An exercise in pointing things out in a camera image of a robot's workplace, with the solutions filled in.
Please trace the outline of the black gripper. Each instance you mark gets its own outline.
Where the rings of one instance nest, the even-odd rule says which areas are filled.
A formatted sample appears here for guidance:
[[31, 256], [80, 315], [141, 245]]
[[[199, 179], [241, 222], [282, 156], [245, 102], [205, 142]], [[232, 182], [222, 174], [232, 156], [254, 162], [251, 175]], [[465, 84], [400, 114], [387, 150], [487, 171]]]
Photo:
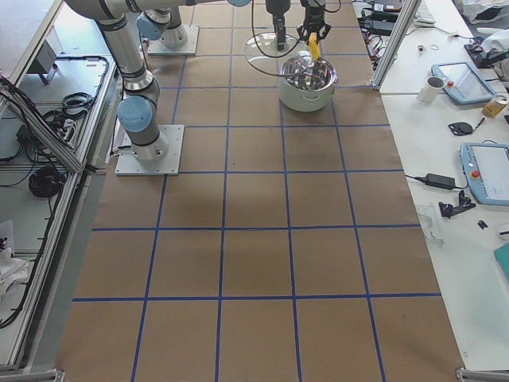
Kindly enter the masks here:
[[305, 8], [305, 16], [302, 25], [297, 27], [297, 33], [302, 41], [309, 39], [308, 27], [317, 27], [318, 41], [327, 37], [331, 26], [325, 21], [325, 4], [325, 0], [301, 0], [301, 5]]
[[278, 51], [286, 46], [286, 22], [284, 14], [290, 8], [290, 0], [266, 0], [266, 11], [272, 15], [274, 40], [278, 44]]

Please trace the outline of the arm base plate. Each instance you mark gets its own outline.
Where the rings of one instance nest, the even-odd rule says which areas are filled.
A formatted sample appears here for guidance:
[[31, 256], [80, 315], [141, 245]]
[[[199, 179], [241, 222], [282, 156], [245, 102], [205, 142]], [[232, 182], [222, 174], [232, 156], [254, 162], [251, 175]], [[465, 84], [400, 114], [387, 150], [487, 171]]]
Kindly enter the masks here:
[[158, 140], [149, 146], [132, 145], [125, 134], [115, 168], [118, 176], [178, 175], [184, 125], [159, 125]]
[[167, 29], [158, 40], [150, 42], [148, 54], [150, 56], [195, 55], [199, 32], [198, 25], [179, 25], [175, 29]]

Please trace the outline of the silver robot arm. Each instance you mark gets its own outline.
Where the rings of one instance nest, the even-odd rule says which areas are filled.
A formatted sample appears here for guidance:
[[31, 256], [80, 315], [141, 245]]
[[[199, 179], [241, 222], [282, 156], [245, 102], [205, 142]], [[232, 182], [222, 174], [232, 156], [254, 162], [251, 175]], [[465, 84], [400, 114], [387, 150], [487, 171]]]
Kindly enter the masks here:
[[[299, 39], [308, 43], [313, 33], [317, 41], [325, 39], [331, 29], [325, 21], [325, 14], [334, 11], [328, 10], [324, 1], [300, 1], [300, 3], [305, 8], [305, 17], [302, 24], [297, 27]], [[265, 7], [272, 16], [277, 50], [282, 51], [286, 43], [285, 13], [290, 8], [290, 1], [265, 1]], [[180, 11], [177, 7], [144, 10], [138, 16], [136, 23], [143, 37], [156, 41], [166, 31], [181, 27]]]
[[181, 6], [201, 1], [67, 1], [79, 15], [96, 22], [115, 63], [119, 67], [127, 98], [117, 109], [118, 119], [130, 139], [133, 155], [141, 161], [155, 161], [167, 155], [169, 144], [155, 121], [160, 86], [140, 56], [131, 36], [127, 14], [138, 14], [138, 29], [154, 29], [159, 36], [176, 29]]

